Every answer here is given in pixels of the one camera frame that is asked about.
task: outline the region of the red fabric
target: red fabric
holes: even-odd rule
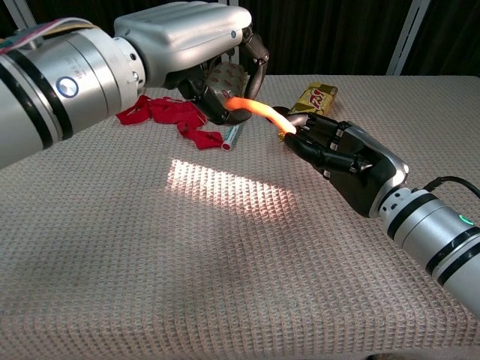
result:
[[[120,112],[118,120],[123,125],[140,124],[152,118],[160,124],[176,124],[180,134],[193,140],[198,149],[219,148],[224,141],[217,131],[197,130],[206,124],[206,117],[190,102],[162,97],[151,99],[141,95],[130,109]]]

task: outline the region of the orange tube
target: orange tube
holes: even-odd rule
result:
[[[243,97],[229,97],[226,99],[225,108],[227,110],[246,109],[253,114],[264,116],[271,120],[282,132],[295,134],[297,129],[290,124],[281,114],[273,110],[270,106],[258,101],[245,99]]]

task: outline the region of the yellow wrapper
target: yellow wrapper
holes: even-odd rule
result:
[[[332,85],[312,82],[289,111],[296,113],[317,113],[327,115],[332,108],[338,88]]]

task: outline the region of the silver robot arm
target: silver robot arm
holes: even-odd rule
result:
[[[480,228],[430,192],[444,181],[460,182],[477,197],[479,189],[446,177],[411,190],[408,166],[359,126],[311,113],[289,120],[297,133],[285,135],[286,146],[330,181],[353,210],[380,217],[388,236],[480,319]]]
[[[72,31],[18,48],[0,47],[0,169],[114,116],[143,87],[178,88],[216,124],[248,119],[227,112],[205,84],[210,62],[239,46],[259,67],[268,51],[241,7],[176,2],[121,16],[115,37],[99,28]]]

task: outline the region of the cable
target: cable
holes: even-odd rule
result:
[[[457,176],[439,176],[433,181],[430,181],[423,188],[424,190],[431,192],[436,188],[438,188],[444,182],[457,182],[458,184],[462,184],[464,187],[468,188],[480,199],[480,190],[476,186],[474,186],[471,182],[468,182],[464,178],[458,178]]]
[[[17,49],[19,47],[23,47],[24,45],[28,44],[35,39],[50,33],[54,32],[60,25],[65,23],[73,23],[69,24],[69,26],[79,25],[79,24],[88,24],[93,26],[91,22],[85,19],[80,19],[79,17],[65,17],[57,20],[53,20],[52,22],[48,22],[46,24],[37,25],[34,28],[30,28],[26,30],[26,34],[20,33],[18,35],[14,35],[13,37],[9,38],[10,40],[6,40],[4,42],[9,43],[10,45],[3,47],[0,49],[0,55],[5,54],[6,52]]]
[[[264,116],[267,119],[270,119],[271,122],[273,122],[284,133],[295,134],[297,132],[295,126],[290,124],[286,118],[264,103],[260,103],[251,99],[245,99],[243,97],[229,97],[226,99],[224,105],[227,110],[246,109],[251,113]]]
[[[44,36],[53,35],[53,34],[57,34],[59,32],[66,32],[68,30],[74,30],[74,29],[98,29],[98,26],[93,25],[93,24],[65,25],[65,26],[59,26],[58,28],[54,28],[53,30],[48,31],[43,35]]]

